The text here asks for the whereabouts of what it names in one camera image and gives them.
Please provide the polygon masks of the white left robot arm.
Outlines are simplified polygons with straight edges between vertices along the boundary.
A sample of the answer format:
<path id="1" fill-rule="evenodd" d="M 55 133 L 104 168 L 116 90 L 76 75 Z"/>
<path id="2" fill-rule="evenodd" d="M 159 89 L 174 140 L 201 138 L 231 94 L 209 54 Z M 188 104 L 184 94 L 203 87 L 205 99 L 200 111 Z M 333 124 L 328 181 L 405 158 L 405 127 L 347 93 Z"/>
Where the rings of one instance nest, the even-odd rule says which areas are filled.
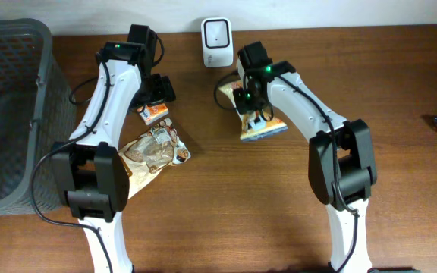
<path id="1" fill-rule="evenodd" d="M 133 24 L 124 42 L 107 42 L 96 54 L 99 76 L 86 112 L 67 143 L 55 143 L 50 162 L 63 206 L 89 243 L 96 272 L 132 272 L 122 227 L 130 181 L 118 154 L 130 110 L 172 102 L 168 77 L 154 74 L 158 34 Z"/>

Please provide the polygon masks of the yellow chip bag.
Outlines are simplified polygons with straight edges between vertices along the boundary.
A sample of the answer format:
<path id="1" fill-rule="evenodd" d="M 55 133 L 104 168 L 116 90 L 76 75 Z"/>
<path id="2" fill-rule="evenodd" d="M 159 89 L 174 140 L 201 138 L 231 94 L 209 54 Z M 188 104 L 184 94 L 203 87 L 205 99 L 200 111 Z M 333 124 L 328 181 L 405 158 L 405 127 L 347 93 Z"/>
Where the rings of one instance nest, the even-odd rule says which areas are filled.
<path id="1" fill-rule="evenodd" d="M 241 89 L 242 83 L 237 80 L 229 83 L 222 84 L 218 91 L 227 96 L 232 105 L 236 106 L 236 101 L 233 97 L 233 92 L 236 89 Z M 266 119 L 260 115 L 260 111 L 252 111 L 246 114 L 240 114 L 236 111 L 241 121 L 241 134 L 240 140 L 242 142 L 251 142 L 266 137 L 271 137 L 278 133 L 283 133 L 288 130 L 288 126 L 285 122 L 277 117 L 271 118 L 269 110 L 263 110 L 263 115 Z"/>

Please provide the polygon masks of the beige brown snack pouch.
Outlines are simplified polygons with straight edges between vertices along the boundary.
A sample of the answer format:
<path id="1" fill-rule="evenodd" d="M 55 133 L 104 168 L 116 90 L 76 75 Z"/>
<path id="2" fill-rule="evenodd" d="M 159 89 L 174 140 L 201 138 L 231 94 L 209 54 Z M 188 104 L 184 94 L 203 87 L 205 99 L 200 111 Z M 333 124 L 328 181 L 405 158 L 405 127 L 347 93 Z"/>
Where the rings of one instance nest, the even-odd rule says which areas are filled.
<path id="1" fill-rule="evenodd" d="M 118 151 L 130 182 L 131 199 L 167 167 L 185 163 L 191 153 L 165 118 Z"/>

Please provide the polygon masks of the small orange box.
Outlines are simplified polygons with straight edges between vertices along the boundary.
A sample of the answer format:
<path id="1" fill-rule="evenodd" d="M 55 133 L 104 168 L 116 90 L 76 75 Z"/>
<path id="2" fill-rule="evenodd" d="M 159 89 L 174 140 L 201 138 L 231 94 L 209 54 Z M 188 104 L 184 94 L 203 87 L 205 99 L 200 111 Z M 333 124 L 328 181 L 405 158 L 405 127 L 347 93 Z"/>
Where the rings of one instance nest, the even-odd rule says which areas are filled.
<path id="1" fill-rule="evenodd" d="M 137 109 L 137 114 L 142 118 L 145 125 L 151 125 L 168 114 L 168 108 L 164 103 L 154 106 L 144 105 Z"/>

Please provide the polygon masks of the white barcode scanner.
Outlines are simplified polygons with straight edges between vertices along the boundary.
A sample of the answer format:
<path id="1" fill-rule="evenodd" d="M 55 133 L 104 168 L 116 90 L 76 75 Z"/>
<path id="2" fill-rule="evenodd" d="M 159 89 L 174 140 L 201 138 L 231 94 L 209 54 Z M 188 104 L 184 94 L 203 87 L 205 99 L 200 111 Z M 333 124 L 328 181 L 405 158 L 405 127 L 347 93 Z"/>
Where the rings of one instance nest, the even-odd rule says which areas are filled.
<path id="1" fill-rule="evenodd" d="M 206 67 L 228 67 L 234 61 L 231 22 L 225 17 L 210 17 L 201 22 L 203 63 Z"/>

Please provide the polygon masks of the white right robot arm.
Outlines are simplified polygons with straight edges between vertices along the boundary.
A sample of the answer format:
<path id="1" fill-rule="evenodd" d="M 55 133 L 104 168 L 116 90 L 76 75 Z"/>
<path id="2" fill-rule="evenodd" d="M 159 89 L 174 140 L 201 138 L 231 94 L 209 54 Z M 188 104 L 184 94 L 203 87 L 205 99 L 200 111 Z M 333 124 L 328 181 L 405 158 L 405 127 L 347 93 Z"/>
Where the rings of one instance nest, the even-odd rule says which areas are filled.
<path id="1" fill-rule="evenodd" d="M 366 209 L 377 181 L 370 128 L 335 113 L 310 91 L 287 61 L 273 62 L 261 42 L 237 53 L 242 87 L 233 92 L 241 114 L 277 108 L 309 144 L 308 180 L 326 207 L 334 272 L 371 272 Z"/>

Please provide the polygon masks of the grey plastic basket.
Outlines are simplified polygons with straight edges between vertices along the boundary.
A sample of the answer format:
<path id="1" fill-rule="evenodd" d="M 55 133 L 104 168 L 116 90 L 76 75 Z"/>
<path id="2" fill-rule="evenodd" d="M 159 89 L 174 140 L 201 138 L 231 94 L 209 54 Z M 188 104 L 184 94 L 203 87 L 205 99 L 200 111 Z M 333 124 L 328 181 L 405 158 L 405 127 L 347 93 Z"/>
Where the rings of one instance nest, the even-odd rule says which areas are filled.
<path id="1" fill-rule="evenodd" d="M 0 215 L 33 213 L 29 191 L 39 209 L 61 205 L 55 179 L 34 165 L 75 128 L 76 108 L 52 54 L 52 34 L 34 19 L 0 20 Z"/>

